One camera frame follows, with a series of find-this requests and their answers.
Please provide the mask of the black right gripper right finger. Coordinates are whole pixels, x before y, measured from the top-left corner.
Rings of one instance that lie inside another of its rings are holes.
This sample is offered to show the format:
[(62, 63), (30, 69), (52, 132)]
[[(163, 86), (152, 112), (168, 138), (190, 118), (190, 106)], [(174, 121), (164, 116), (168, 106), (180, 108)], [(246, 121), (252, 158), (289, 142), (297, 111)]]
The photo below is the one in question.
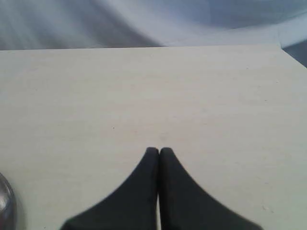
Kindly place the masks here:
[(159, 155), (159, 207), (164, 230), (261, 229), (205, 192), (171, 148), (162, 148)]

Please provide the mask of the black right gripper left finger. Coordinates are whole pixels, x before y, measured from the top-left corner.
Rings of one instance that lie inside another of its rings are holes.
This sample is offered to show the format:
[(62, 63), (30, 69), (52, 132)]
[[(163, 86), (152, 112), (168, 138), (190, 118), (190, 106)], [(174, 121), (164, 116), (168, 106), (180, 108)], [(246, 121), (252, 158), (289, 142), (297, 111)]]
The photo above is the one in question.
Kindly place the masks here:
[(148, 147), (130, 176), (109, 196), (68, 219), (63, 230), (155, 230), (159, 151)]

